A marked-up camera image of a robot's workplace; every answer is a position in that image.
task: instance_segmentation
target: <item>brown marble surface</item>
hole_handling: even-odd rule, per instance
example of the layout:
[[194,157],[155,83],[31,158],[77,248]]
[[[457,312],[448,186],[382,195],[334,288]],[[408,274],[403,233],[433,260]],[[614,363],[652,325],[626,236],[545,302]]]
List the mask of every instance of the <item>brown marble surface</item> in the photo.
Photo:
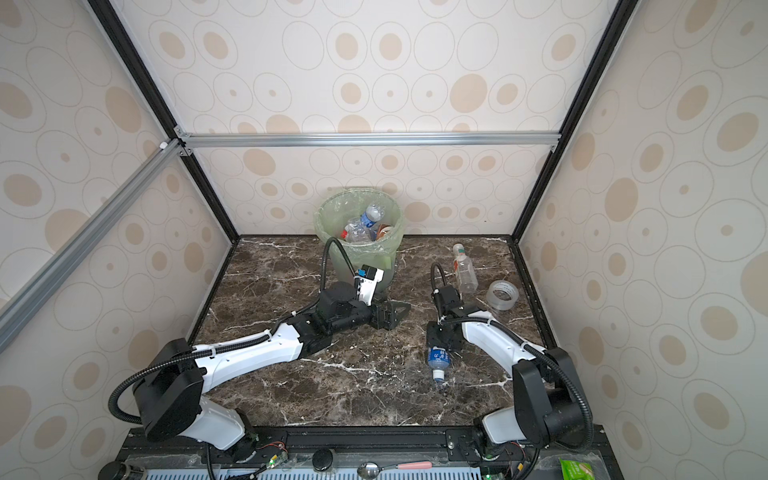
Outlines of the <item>brown marble surface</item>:
[[[413,305],[393,331],[363,326],[338,333],[328,349],[307,359],[271,365],[208,393],[242,409],[254,425],[467,425],[512,404],[511,380],[489,356],[466,344],[452,356],[446,385],[437,388],[426,365],[425,325],[435,318],[429,266],[439,261],[452,281],[452,245],[463,243],[477,270],[472,299],[482,309],[493,280],[520,289],[512,310],[494,312],[515,332],[541,343],[504,240],[406,237],[397,253],[391,300]],[[315,237],[247,238],[240,242],[197,343],[263,331],[285,312],[305,306],[319,282],[323,246]],[[333,275],[329,284],[335,281]]]

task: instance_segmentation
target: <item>metal spoon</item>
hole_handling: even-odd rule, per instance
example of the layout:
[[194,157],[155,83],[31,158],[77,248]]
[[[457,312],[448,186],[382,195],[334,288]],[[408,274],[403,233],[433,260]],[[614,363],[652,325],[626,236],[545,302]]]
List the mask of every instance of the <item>metal spoon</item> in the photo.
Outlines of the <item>metal spoon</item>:
[[387,470],[389,468],[397,468],[399,470],[427,469],[432,468],[432,462],[399,463],[397,465],[387,465],[386,467],[379,467],[373,462],[366,462],[357,467],[357,475],[363,480],[373,480],[379,476],[379,473],[381,473],[382,470]]

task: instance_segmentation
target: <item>blue bottle label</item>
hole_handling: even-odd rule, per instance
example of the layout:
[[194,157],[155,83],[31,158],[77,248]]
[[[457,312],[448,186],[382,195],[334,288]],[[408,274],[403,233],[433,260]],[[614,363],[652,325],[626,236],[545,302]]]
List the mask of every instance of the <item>blue bottle label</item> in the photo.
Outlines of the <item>blue bottle label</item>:
[[365,225],[367,228],[373,227],[373,224],[376,223],[374,221],[371,221],[371,219],[368,218],[368,215],[366,212],[363,212],[362,215],[360,215],[360,223]]
[[433,346],[429,350],[429,358],[427,359],[427,363],[432,362],[445,362],[446,364],[450,365],[451,357],[448,355],[448,352],[446,352],[445,349]]

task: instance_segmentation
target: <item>polka dot wallpaper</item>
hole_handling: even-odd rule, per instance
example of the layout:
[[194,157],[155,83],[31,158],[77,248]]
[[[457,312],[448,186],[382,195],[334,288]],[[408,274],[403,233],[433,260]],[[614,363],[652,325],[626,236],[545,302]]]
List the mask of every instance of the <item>polka dot wallpaper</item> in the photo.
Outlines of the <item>polka dot wallpaper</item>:
[[558,130],[615,0],[114,0],[196,133]]
[[71,0],[0,6],[0,308],[164,135]]
[[316,208],[347,187],[395,198],[406,233],[506,233],[548,153],[548,145],[200,148],[197,158],[241,234],[314,233]]
[[764,478],[768,4],[645,2],[521,243],[628,479]]
[[163,170],[0,355],[3,480],[96,478],[131,427],[112,390],[192,327],[230,244],[184,172]]

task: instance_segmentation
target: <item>tape roll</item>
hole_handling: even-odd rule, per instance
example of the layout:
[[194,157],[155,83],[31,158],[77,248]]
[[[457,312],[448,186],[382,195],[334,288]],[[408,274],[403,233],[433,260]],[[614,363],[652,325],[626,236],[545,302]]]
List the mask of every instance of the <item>tape roll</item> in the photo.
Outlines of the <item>tape roll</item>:
[[[504,300],[496,295],[496,292],[504,292],[509,296],[509,300]],[[520,293],[516,286],[512,285],[506,280],[496,280],[491,283],[488,288],[488,292],[485,294],[485,299],[488,301],[488,305],[497,310],[509,310],[518,301]]]

